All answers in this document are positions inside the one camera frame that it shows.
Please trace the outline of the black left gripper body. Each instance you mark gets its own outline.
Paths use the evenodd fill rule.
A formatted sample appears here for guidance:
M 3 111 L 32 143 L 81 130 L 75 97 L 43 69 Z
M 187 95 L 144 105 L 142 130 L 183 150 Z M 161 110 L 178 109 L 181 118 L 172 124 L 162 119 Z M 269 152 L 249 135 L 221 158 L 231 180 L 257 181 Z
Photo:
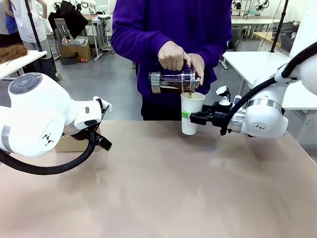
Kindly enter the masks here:
M 71 123 L 70 125 L 67 125 L 63 129 L 63 136 L 71 136 L 75 140 L 91 140 L 91 138 L 94 138 L 96 141 L 97 139 L 97 129 L 100 126 L 100 122 L 98 121 L 85 121 L 81 124 L 84 128 L 78 129 L 75 127 L 74 123 Z

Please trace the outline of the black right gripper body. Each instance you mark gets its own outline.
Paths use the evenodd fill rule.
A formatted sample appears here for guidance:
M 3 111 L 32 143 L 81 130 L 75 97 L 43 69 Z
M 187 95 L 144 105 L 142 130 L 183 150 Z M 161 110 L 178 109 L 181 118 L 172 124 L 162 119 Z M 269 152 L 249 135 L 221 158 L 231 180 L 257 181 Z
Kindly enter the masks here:
M 231 103 L 224 106 L 220 104 L 220 101 L 214 102 L 212 105 L 203 105 L 202 112 L 204 113 L 203 118 L 205 119 L 203 125 L 211 122 L 213 126 L 221 127 L 222 121 L 227 116 L 231 108 Z

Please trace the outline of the person's left hand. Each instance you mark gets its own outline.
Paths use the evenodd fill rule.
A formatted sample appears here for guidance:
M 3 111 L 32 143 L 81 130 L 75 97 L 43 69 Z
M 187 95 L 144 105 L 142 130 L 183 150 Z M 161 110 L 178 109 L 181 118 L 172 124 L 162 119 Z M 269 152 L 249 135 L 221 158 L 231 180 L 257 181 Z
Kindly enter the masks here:
M 189 54 L 189 57 L 191 59 L 192 67 L 195 69 L 196 74 L 200 78 L 200 86 L 202 86 L 204 82 L 205 62 L 199 54 Z

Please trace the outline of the person's right hand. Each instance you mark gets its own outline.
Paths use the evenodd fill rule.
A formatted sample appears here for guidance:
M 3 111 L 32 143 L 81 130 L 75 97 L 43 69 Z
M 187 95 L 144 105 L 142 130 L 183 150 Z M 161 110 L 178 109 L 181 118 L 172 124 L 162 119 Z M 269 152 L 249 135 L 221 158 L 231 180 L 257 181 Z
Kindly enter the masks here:
M 184 64 L 191 67 L 191 58 L 182 47 L 173 41 L 166 42 L 158 52 L 158 61 L 163 69 L 180 71 Z

